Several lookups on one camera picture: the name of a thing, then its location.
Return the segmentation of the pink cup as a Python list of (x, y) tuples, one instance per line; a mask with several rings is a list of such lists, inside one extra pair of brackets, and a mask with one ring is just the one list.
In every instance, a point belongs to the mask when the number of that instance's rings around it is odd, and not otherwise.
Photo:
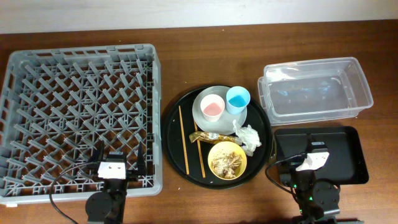
[(201, 100), (200, 109), (207, 121), (216, 122), (225, 109), (225, 102), (219, 95), (209, 94)]

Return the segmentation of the blue cup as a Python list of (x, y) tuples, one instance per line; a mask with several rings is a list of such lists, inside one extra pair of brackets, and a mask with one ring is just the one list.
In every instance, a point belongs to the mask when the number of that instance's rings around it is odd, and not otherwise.
[(226, 93), (226, 109), (230, 114), (240, 114), (251, 100), (250, 93), (242, 86), (234, 86)]

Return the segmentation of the yellow bowl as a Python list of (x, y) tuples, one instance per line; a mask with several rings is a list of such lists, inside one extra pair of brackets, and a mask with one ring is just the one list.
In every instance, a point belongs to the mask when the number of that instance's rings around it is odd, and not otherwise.
[(222, 180), (234, 180), (246, 170), (248, 160), (242, 147), (234, 142), (219, 142), (208, 154), (211, 172)]

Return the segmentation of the grey plate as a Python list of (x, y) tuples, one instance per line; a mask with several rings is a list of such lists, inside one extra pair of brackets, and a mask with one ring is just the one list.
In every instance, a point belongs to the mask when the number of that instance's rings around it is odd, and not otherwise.
[(245, 123), (247, 117), (247, 109), (245, 108), (240, 114), (230, 114), (225, 109), (218, 121), (209, 122), (205, 119), (200, 109), (200, 103), (202, 99), (209, 94), (216, 94), (222, 97), (226, 102), (226, 94), (230, 87), (228, 86), (211, 86), (200, 90), (198, 96), (195, 98), (192, 106), (192, 115), (197, 126), (204, 132), (218, 133), (224, 135), (231, 135), (234, 133), (233, 121), (236, 120), (236, 124), (242, 126)]

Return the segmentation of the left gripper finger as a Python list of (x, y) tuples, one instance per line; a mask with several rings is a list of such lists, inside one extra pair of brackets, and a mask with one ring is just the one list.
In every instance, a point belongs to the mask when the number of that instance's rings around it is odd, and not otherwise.
[(101, 141), (99, 148), (93, 153), (93, 162), (101, 162), (104, 154), (104, 141)]
[(137, 151), (137, 172), (139, 175), (146, 175), (146, 162), (144, 160), (144, 153), (142, 150), (142, 143), (139, 143)]

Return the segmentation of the brown food wrapper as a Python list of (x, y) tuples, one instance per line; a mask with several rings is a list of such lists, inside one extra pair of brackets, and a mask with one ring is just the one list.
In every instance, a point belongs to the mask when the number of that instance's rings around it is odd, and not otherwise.
[(203, 131), (197, 131), (189, 135), (190, 142), (203, 141), (210, 144), (218, 144), (219, 142), (234, 142), (241, 146), (243, 143), (236, 136), (227, 136), (218, 133), (208, 133)]

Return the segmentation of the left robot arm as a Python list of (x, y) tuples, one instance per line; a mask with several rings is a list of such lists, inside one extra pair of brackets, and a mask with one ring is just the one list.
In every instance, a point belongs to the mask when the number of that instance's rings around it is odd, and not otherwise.
[(127, 168), (127, 156), (122, 152), (109, 152), (104, 156), (103, 142), (88, 162), (87, 168), (94, 172), (94, 177), (104, 182), (102, 191), (86, 201), (88, 223), (122, 223), (128, 183), (147, 175), (142, 144), (138, 145), (136, 170)]

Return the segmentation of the rice and mushroom leftovers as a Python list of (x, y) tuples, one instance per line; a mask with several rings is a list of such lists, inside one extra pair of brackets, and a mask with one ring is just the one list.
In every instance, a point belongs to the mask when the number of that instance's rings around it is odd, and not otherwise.
[(241, 163), (241, 155), (233, 151), (220, 151), (211, 160), (211, 167), (218, 177), (233, 179), (236, 177), (236, 170), (240, 168)]

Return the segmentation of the white tissue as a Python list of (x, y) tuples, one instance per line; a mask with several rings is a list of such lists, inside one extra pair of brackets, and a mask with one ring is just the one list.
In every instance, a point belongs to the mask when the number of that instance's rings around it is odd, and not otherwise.
[(242, 149), (247, 156), (252, 157), (254, 151), (262, 146), (258, 132), (249, 124), (247, 127), (240, 126), (233, 120), (233, 129), (238, 139), (242, 142)]

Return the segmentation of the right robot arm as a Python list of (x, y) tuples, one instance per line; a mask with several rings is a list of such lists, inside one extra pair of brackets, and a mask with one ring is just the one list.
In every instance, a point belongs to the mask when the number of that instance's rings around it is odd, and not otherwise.
[(280, 183), (300, 210), (294, 223), (336, 223), (341, 186), (369, 180), (362, 147), (357, 142), (280, 140), (276, 152)]

